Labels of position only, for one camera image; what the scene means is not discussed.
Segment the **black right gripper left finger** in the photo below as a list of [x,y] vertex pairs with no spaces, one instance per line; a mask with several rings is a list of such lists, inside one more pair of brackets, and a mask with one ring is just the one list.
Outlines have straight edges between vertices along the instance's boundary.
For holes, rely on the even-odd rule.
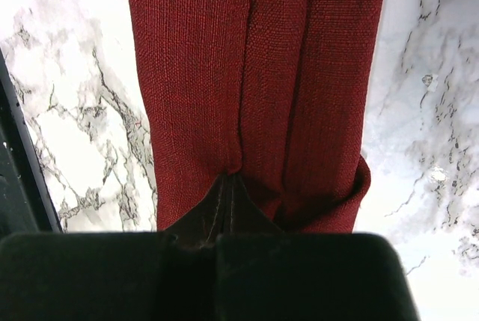
[[228,178],[161,233],[18,233],[1,241],[3,320],[214,320]]

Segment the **dark red cloth napkin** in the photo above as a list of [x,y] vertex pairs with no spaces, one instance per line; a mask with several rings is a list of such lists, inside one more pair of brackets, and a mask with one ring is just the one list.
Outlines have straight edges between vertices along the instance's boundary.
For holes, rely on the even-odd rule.
[[238,174],[286,232],[349,233],[383,0],[129,0],[159,230]]

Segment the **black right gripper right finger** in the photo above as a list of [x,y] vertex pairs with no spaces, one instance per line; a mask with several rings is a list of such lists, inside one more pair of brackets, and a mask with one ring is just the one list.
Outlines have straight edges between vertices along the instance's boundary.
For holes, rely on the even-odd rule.
[[230,177],[216,242],[218,320],[417,320],[399,257],[370,233],[285,234]]

